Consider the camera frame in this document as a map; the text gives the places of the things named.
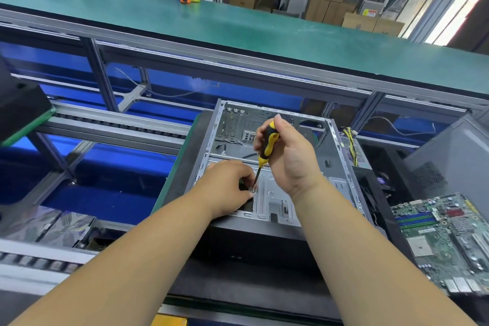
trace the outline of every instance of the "screwdriver handle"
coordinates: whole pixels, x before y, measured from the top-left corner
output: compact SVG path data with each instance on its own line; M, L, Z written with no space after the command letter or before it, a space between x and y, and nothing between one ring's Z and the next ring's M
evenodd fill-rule
M262 148L260 149L260 155L258 156L258 166L260 168L263 168L268 162L270 155L272 155L273 146L279 137L280 134L277 129L275 129L275 123L272 121L263 132Z

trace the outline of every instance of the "black cable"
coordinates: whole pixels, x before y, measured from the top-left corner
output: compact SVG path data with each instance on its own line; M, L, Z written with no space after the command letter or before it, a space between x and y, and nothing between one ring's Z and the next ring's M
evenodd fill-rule
M243 156L243 157L241 157L241 158L242 158L242 159L247 159L248 157L251 157L251 156L258 156L258 154L257 154L256 152L254 152L254 153L251 153L251 154L249 154L249 155Z

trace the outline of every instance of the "green circuit board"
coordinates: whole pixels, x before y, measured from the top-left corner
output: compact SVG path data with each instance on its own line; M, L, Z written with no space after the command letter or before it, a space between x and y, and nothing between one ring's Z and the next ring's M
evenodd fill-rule
M462 194L391 207L418 268L447 295L489 295L489 225Z

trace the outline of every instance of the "screwdriver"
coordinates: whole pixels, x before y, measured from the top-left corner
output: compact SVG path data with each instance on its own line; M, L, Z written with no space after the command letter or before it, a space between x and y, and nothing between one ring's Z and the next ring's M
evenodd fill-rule
M262 168L268 162L270 155L272 155L273 146L275 142L277 142L279 137L280 134L275 129L275 123L272 121L270 124L268 124L265 131L263 132L262 147L260 149L260 154L258 155L258 171L256 173L255 181L253 182L253 187L251 188L251 191L253 193L256 192L260 171L262 171Z

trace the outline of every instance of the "hand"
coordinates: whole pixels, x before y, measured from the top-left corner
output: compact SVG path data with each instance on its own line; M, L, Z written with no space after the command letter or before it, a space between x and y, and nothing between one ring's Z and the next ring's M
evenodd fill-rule
M319 170L313 145L280 115L267 120L256 130L254 150L260 152L263 132L272 121L280 138L273 147L268 163L278 186L292 200L298 199L301 193L321 183L324 177Z
M205 200L211 210L212 219L234 212L253 197L250 191L240 191L240 179L248 187L255 180L253 169L238 160L225 160L211 164L204 175L195 183L190 193Z

